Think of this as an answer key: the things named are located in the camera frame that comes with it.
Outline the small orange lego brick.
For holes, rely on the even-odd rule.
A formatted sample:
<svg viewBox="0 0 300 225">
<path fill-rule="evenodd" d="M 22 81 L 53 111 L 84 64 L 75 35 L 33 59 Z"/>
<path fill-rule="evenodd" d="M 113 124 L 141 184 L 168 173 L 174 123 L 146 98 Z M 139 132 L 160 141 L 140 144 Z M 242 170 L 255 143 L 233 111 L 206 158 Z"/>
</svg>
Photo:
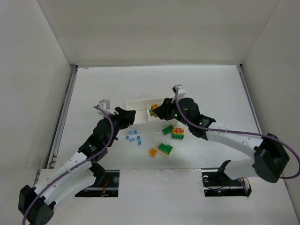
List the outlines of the small orange lego brick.
<svg viewBox="0 0 300 225">
<path fill-rule="evenodd" d="M 149 151 L 149 155 L 150 156 L 152 156 L 152 157 L 155 157 L 156 155 L 157 155 L 157 150 L 156 149 L 151 149 L 150 151 Z"/>
</svg>

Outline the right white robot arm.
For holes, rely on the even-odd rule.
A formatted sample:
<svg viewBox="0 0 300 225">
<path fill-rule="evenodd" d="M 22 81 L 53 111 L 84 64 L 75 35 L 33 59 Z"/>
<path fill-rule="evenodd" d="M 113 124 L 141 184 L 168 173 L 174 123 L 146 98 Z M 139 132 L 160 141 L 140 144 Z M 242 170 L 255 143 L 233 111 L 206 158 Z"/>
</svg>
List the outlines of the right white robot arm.
<svg viewBox="0 0 300 225">
<path fill-rule="evenodd" d="M 153 115 L 161 120 L 175 119 L 186 125 L 190 133 L 206 141 L 217 142 L 235 149 L 247 156 L 240 161 L 226 160 L 220 167 L 232 180 L 242 177 L 259 177 L 269 183 L 276 183 L 290 158 L 277 137 L 235 134 L 229 127 L 200 113 L 198 105 L 191 98 L 178 102 L 165 98 L 162 105 L 151 107 Z"/>
</svg>

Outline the green long lego brick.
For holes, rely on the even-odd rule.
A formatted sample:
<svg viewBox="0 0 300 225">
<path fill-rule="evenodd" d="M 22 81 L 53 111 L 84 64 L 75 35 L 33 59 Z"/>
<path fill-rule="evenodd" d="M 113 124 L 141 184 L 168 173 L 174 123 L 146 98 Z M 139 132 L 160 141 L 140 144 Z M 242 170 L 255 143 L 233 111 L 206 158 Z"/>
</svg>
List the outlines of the green long lego brick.
<svg viewBox="0 0 300 225">
<path fill-rule="evenodd" d="M 170 125 L 170 126 L 164 128 L 164 129 L 162 129 L 162 133 L 163 133 L 164 135 L 167 135 L 167 134 L 169 134 L 169 133 L 172 133 L 172 131 L 173 131 L 173 126 L 172 126 L 172 125 Z"/>
</svg>

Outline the yellow sloped lego brick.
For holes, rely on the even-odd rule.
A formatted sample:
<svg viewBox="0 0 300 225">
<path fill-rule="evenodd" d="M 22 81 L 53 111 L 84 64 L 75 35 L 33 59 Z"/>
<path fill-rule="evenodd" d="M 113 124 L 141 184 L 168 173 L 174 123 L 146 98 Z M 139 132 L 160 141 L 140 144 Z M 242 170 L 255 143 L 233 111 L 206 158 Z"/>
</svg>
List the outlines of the yellow sloped lego brick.
<svg viewBox="0 0 300 225">
<path fill-rule="evenodd" d="M 158 108 L 158 104 L 153 104 L 153 105 L 151 106 L 152 112 L 154 112 L 154 110 L 155 110 L 156 108 Z"/>
</svg>

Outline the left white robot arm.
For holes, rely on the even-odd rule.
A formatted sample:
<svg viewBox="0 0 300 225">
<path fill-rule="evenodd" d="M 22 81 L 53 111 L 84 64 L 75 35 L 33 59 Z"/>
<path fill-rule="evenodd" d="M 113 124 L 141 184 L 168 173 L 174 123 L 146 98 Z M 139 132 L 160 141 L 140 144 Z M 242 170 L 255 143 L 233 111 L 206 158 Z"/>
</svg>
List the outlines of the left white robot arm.
<svg viewBox="0 0 300 225">
<path fill-rule="evenodd" d="M 25 185 L 19 193 L 18 210 L 23 215 L 22 224 L 29 222 L 31 225 L 45 225 L 54 215 L 58 206 L 59 194 L 64 197 L 76 194 L 83 189 L 84 182 L 75 185 L 74 180 L 82 177 L 84 172 L 89 172 L 86 185 L 92 185 L 96 178 L 105 174 L 104 168 L 98 162 L 108 153 L 108 148 L 117 140 L 120 130 L 133 125 L 135 110 L 115 108 L 114 113 L 103 114 L 93 133 L 78 149 L 78 151 L 61 166 L 55 174 L 46 181 L 34 186 Z"/>
</svg>

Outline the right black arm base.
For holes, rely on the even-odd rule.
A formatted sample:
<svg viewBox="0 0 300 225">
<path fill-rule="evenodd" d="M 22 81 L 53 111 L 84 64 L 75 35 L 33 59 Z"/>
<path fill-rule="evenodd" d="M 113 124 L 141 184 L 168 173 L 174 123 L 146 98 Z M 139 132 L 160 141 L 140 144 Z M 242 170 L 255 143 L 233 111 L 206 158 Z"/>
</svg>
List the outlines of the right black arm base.
<svg viewBox="0 0 300 225">
<path fill-rule="evenodd" d="M 252 188 L 248 178 L 232 180 L 224 173 L 229 163 L 230 160 L 226 160 L 219 168 L 202 170 L 205 197 L 250 196 Z"/>
</svg>

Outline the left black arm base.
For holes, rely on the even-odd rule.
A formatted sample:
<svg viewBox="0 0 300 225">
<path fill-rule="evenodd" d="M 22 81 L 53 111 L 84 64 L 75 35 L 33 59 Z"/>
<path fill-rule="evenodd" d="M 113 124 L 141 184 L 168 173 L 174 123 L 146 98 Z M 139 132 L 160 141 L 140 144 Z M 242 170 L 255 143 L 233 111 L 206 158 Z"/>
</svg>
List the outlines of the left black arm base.
<svg viewBox="0 0 300 225">
<path fill-rule="evenodd" d="M 93 185 L 78 192 L 75 197 L 118 197 L 120 170 L 106 170 L 96 177 Z"/>
</svg>

